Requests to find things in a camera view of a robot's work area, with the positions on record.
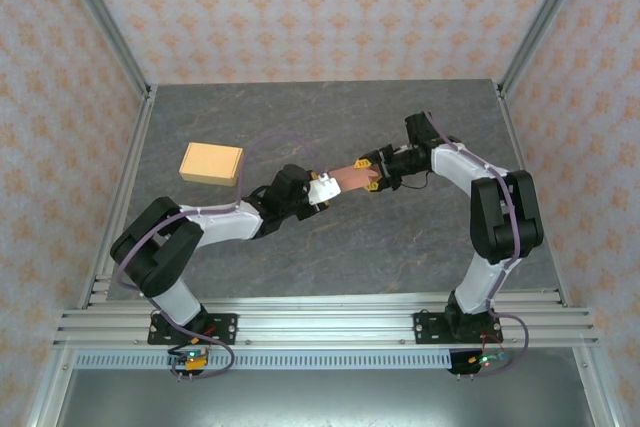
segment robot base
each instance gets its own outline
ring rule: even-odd
[[[237,314],[206,314],[202,334],[221,340],[227,345],[236,343],[238,331]],[[151,315],[151,326],[147,343],[149,345],[185,345],[191,338],[175,330],[160,314]]]
[[[416,344],[481,344],[483,340],[495,343],[493,337],[503,340],[499,319],[488,312],[464,314],[453,292],[444,312],[423,310],[413,314],[413,332]],[[489,335],[483,339],[483,333]]]

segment cable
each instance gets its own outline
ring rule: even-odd
[[[424,178],[424,185],[422,187],[415,187],[413,185],[407,185],[407,184],[400,184],[402,187],[406,187],[407,189],[413,189],[413,190],[422,190],[422,189],[426,189],[427,186],[429,185],[429,172],[427,172],[427,175]]]
[[[171,347],[169,350],[167,350],[167,354],[169,355],[180,355],[181,353],[178,352],[180,349],[185,349],[187,347],[193,347],[194,344],[192,344],[191,342],[187,342],[186,344],[181,344],[181,345],[176,345],[175,347]]]
[[[139,291],[139,289],[138,289],[138,287],[136,285],[130,284],[130,283],[125,282],[123,280],[124,271],[127,268],[127,265],[129,265],[129,262],[131,262],[131,259],[133,259],[133,257],[138,253],[138,251],[142,248],[142,246],[144,244],[146,244],[149,240],[151,240],[151,238],[154,235],[156,235],[159,231],[161,231],[162,229],[164,229],[168,225],[172,224],[173,222],[176,222],[177,220],[180,220],[180,219],[184,219],[185,217],[188,217],[188,216],[191,216],[191,215],[222,215],[222,214],[228,214],[228,213],[234,212],[237,209],[237,207],[240,205],[240,201],[242,200],[242,181],[244,179],[244,167],[246,165],[247,158],[249,158],[249,156],[251,155],[251,153],[253,152],[255,147],[257,147],[259,144],[261,144],[265,140],[271,139],[271,138],[273,138],[275,136],[289,137],[289,138],[292,138],[292,139],[296,140],[305,149],[305,151],[307,152],[307,155],[312,157],[310,155],[311,151],[309,149],[308,144],[305,142],[304,139],[302,139],[302,137],[300,137],[295,132],[290,132],[290,131],[270,132],[270,133],[267,133],[267,134],[263,135],[262,137],[259,137],[256,140],[254,140],[251,143],[251,145],[249,145],[249,147],[247,147],[245,149],[244,156],[243,156],[242,161],[240,163],[239,172],[238,172],[238,182],[237,182],[236,200],[235,200],[235,202],[233,204],[231,204],[230,207],[227,207],[227,208],[224,208],[224,209],[215,209],[215,208],[199,209],[198,208],[198,209],[193,209],[193,210],[186,210],[186,211],[180,212],[178,214],[172,215],[171,217],[168,217],[167,219],[165,219],[162,222],[160,222],[158,225],[156,225],[151,230],[149,230],[145,235],[143,235],[140,238],[140,240],[132,247],[132,249],[125,256],[125,258],[122,259],[122,262],[120,263],[120,265],[118,266],[118,268],[116,269],[116,272],[115,272],[116,282],[120,286],[124,287],[125,289]],[[233,352],[233,350],[231,349],[231,347],[229,347],[229,345],[227,345],[225,342],[223,342],[223,341],[221,341],[219,339],[214,339],[213,337],[202,335],[202,334],[198,334],[196,332],[191,332],[190,330],[185,329],[181,325],[178,325],[176,322],[174,322],[174,320],[171,317],[169,317],[169,315],[166,312],[164,312],[160,308],[160,306],[153,299],[148,298],[148,300],[151,303],[151,305],[153,305],[158,310],[158,312],[160,312],[162,317],[178,332],[181,332],[181,333],[185,334],[188,337],[192,337],[192,338],[195,337],[197,339],[203,340],[205,342],[208,342],[211,345],[218,345],[218,346],[224,348],[229,353],[229,357],[230,358],[229,358],[229,362],[227,363],[227,365],[225,365],[221,369],[211,370],[211,371],[202,373],[202,374],[200,374],[200,375],[198,375],[196,377],[190,376],[191,380],[194,380],[194,379],[206,379],[206,378],[209,378],[209,377],[215,377],[217,375],[224,374],[231,367],[233,367],[233,364],[235,363],[235,360],[236,360],[236,356],[235,356],[235,353]],[[176,359],[172,363],[171,373],[174,376],[178,377],[178,379],[180,379],[182,377],[182,374],[178,373],[176,368],[175,368],[176,364],[177,364],[177,361],[178,360]]]
[[[520,245],[520,232],[518,231],[518,222],[517,222],[517,217],[516,217],[516,209],[515,209],[515,207],[513,205],[513,201],[511,200],[511,194],[509,193],[509,188],[507,187],[506,182],[504,181],[502,176],[499,174],[499,172],[497,170],[495,170],[491,164],[489,164],[488,162],[485,162],[482,158],[480,158],[477,155],[469,152],[466,149],[461,149],[460,146],[458,146],[458,145],[454,144],[453,142],[451,142],[451,140],[449,139],[449,137],[447,137],[447,134],[444,132],[444,130],[442,130],[438,126],[438,124],[435,122],[435,120],[431,116],[431,113],[430,112],[425,112],[424,114],[427,117],[427,120],[429,120],[429,122],[431,122],[431,125],[433,126],[433,128],[437,132],[437,134],[440,136],[440,138],[449,147],[451,147],[455,152],[460,152],[461,155],[467,157],[468,159],[470,159],[473,163],[475,163],[479,167],[481,167],[483,169],[486,169],[489,172],[491,172],[491,174],[498,181],[498,184],[500,185],[500,189],[502,189],[502,193],[504,195],[504,199],[505,199],[505,202],[507,203],[507,208],[509,210],[509,220],[511,221],[511,232],[513,233],[513,255],[505,263],[504,267],[502,268],[502,271],[500,272],[500,275],[498,276],[497,282],[495,283],[495,285],[493,286],[493,288],[489,292],[489,295],[487,296],[486,308],[487,308],[487,312],[489,313],[489,315],[491,317],[493,317],[494,319],[503,318],[503,319],[515,320],[516,322],[518,322],[522,326],[522,330],[524,331],[524,344],[522,346],[522,350],[520,351],[520,354],[516,358],[514,358],[511,362],[509,362],[507,365],[504,365],[503,367],[500,367],[499,369],[496,369],[496,370],[491,370],[489,372],[480,372],[480,373],[476,374],[475,377],[488,377],[490,375],[496,375],[496,374],[499,374],[501,372],[505,372],[505,371],[515,367],[518,363],[520,363],[522,361],[523,357],[525,356],[525,354],[529,350],[529,328],[524,323],[524,321],[520,317],[518,317],[518,316],[516,316],[514,314],[497,313],[497,312],[495,312],[493,310],[493,307],[491,306],[491,301],[493,300],[493,298],[496,295],[496,293],[498,292],[498,290],[500,290],[500,287],[502,286],[502,283],[504,282],[504,280],[507,277],[507,272],[509,271],[511,266],[515,262],[517,262],[517,260],[520,258],[520,247],[521,247],[521,245]]]
[[[487,346],[487,337],[490,339],[493,339],[495,341],[496,344],[498,344],[498,346],[500,347],[500,350],[502,350],[504,352],[504,346],[502,345],[502,342],[500,341],[500,339],[498,337],[496,337],[493,334],[487,334],[484,331],[480,331],[480,336],[482,337],[482,353],[484,353],[484,350]]]

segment metal plate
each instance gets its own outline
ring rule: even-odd
[[[165,370],[74,369],[57,425],[591,427],[593,423],[571,350],[532,349],[517,368],[473,382],[456,382],[444,369],[232,370],[193,383],[177,382]]]
[[[211,334],[213,339],[221,340],[227,345],[236,343],[238,330],[238,316],[236,314],[211,314],[207,315],[206,325],[215,330]],[[182,345],[189,342],[190,338],[173,329],[160,314],[151,316],[151,327],[147,336],[149,345]]]
[[[205,300],[209,312],[238,314],[235,349],[411,349],[412,315],[442,312],[449,293]],[[530,347],[596,346],[598,331],[585,308],[565,308],[557,292],[502,292],[496,311],[518,315],[529,327]],[[149,314],[145,302],[103,302],[87,310],[65,311],[55,345],[74,348],[146,349]],[[522,347],[524,333],[502,321],[505,348]],[[479,343],[431,348],[477,347]]]
[[[490,336],[497,337],[500,342],[502,342],[504,340],[502,337],[502,329],[496,330],[494,328],[494,325],[500,325],[499,321],[488,315],[487,320],[487,322],[483,323],[482,330]],[[418,345],[462,343],[453,336],[445,315],[439,312],[418,312],[417,314],[413,314],[413,333],[415,334],[416,344]],[[485,339],[485,342],[489,344],[495,343],[490,336]],[[464,339],[464,343],[482,343],[482,337],[479,334],[476,335],[477,338],[471,337],[473,337],[473,335]]]

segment enclosure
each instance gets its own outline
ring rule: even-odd
[[[3,424],[635,425],[640,0],[3,0],[2,19]],[[422,111],[533,175],[545,241],[496,307],[529,325],[522,363],[456,382],[451,345],[414,342],[474,253],[468,197],[429,175],[199,249],[185,281],[239,314],[238,361],[176,383],[109,249],[157,197],[232,202],[181,179],[188,143],[294,132],[251,149],[247,195],[402,145]]]

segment metal frame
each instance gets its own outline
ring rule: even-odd
[[[503,96],[511,91],[511,88],[516,84],[524,67],[533,57],[533,53],[551,25],[556,12],[560,8],[560,5],[562,5],[562,1],[563,0],[544,0],[542,3],[531,27],[529,27],[520,47],[511,60],[504,77],[499,82],[499,89]]]
[[[596,426],[633,425],[625,417],[613,384],[613,372],[603,349],[574,348],[580,379]]]
[[[407,349],[416,348],[412,314],[443,311],[448,292],[429,294],[273,297],[203,301],[209,312],[240,316],[234,349]],[[75,349],[165,349],[146,343],[152,307],[145,301],[94,298],[89,309],[62,315],[54,346]],[[558,292],[505,292],[496,310],[518,313],[530,330],[530,346],[584,347],[598,344],[588,309],[562,306]],[[502,321],[505,346],[521,347],[524,333]],[[465,348],[472,344],[434,344],[425,348]]]
[[[109,13],[109,9],[107,9],[104,0],[85,0],[85,2],[89,10],[93,13],[96,22],[101,27],[113,52],[122,64],[129,81],[141,95],[145,95],[149,91],[149,84],[147,84],[140,66],[131,53],[127,42],[124,40],[118,24],[116,24]]]
[[[116,188],[109,205],[109,217],[104,226],[101,236],[102,240],[100,241],[98,252],[96,253],[96,257],[93,261],[91,274],[87,276],[82,290],[82,296],[78,302],[79,309],[87,307],[89,297],[96,287],[94,285],[96,282],[111,278],[114,264],[113,260],[109,257],[109,249],[124,227],[129,200],[131,199],[131,192],[136,178],[138,163],[140,162],[140,155],[142,154],[142,147],[144,145],[147,127],[149,126],[149,120],[151,119],[151,111],[153,110],[153,102],[156,98],[157,88],[157,85],[152,86],[149,94],[142,98],[138,119],[131,138],[129,139],[127,155],[124,158],[122,169],[120,171],[118,187]]]
[[[520,141],[518,139],[518,134],[516,133],[516,129],[513,127],[513,122],[511,120],[511,115],[509,113],[509,106],[507,105],[507,99],[502,97],[499,91],[497,92],[498,92],[498,103],[500,104],[500,109],[502,110],[502,116],[504,118],[505,124],[507,124],[507,130],[509,131],[509,136],[511,137],[511,143],[513,144],[513,148],[516,152],[516,158],[518,159],[518,165],[520,166],[520,168],[526,170],[527,165],[524,160],[524,155],[522,155],[522,150],[520,149]],[[543,228],[545,229],[546,232],[548,232],[549,224],[545,220],[544,212],[540,212],[540,218],[542,220]],[[549,247],[549,251],[551,252],[551,260],[553,261],[553,267],[556,272],[556,276],[558,277],[558,285],[560,288],[560,296],[562,297],[562,301],[567,305],[572,305],[571,299],[569,297],[569,288],[564,278],[564,274],[558,268],[558,266],[560,265],[558,253],[556,252],[555,248],[551,243],[548,242],[547,245]]]
[[[74,349],[53,350],[27,420],[28,427],[57,425],[64,398],[71,382],[77,352]]]

